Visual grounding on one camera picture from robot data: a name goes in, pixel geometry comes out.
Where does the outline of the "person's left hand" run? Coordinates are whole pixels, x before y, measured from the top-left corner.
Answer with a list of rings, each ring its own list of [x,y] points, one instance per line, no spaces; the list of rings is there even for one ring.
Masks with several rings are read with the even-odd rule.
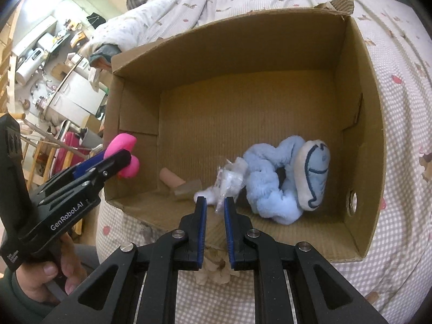
[[[55,262],[23,263],[15,275],[23,293],[39,303],[58,303],[56,296],[45,286],[61,271],[66,277],[65,293],[70,295],[87,277],[85,268],[75,253],[75,246],[68,234],[61,238],[60,267]]]

